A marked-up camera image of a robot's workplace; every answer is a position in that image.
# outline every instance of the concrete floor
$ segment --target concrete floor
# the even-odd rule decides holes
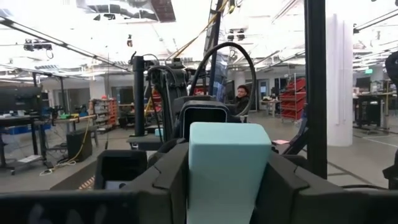
[[[297,133],[294,123],[282,123],[278,118],[268,118],[264,113],[249,115],[249,121],[264,126],[271,139],[289,140]],[[65,141],[65,128],[57,126],[47,131],[49,144],[59,144]],[[116,129],[109,133],[108,149],[129,149],[126,138],[133,130]],[[337,185],[374,184],[387,187],[387,180],[382,176],[382,170],[392,165],[398,148],[398,135],[367,136],[354,130],[353,145],[350,147],[328,148],[328,180]],[[13,138],[6,137],[8,145],[7,158],[21,159],[32,154],[30,134],[21,134]],[[37,162],[24,169],[18,169],[14,176],[8,171],[0,170],[0,192],[18,192],[27,190],[48,190],[55,184],[78,172],[84,166],[95,161],[96,156],[104,150],[107,135],[99,135],[99,146],[93,148],[93,155],[74,166],[57,169],[53,174],[39,176],[45,167]],[[56,161],[62,153],[52,153],[49,159]]]

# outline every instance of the person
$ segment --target person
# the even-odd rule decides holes
[[[236,114],[242,112],[249,103],[249,88],[246,85],[238,86],[238,94],[234,99]]]

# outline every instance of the door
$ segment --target door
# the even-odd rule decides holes
[[[259,101],[259,108],[260,110],[266,110],[265,105],[261,105],[261,101],[265,96],[269,96],[268,94],[268,80],[259,80],[259,85],[258,85],[258,101]]]

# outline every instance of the red shelving rack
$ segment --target red shelving rack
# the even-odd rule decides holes
[[[280,95],[282,121],[285,119],[299,120],[305,106],[305,79],[297,78],[296,74]]]

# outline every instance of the white pillar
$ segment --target white pillar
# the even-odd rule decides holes
[[[245,76],[244,72],[242,72],[242,71],[235,71],[233,73],[233,77],[234,77],[234,84],[235,84],[235,91],[236,91],[238,86],[244,85],[246,83],[246,76]]]
[[[102,77],[90,80],[90,98],[101,99],[102,96],[107,96],[107,87]]]
[[[329,0],[326,13],[328,145],[353,143],[353,23],[341,0]]]

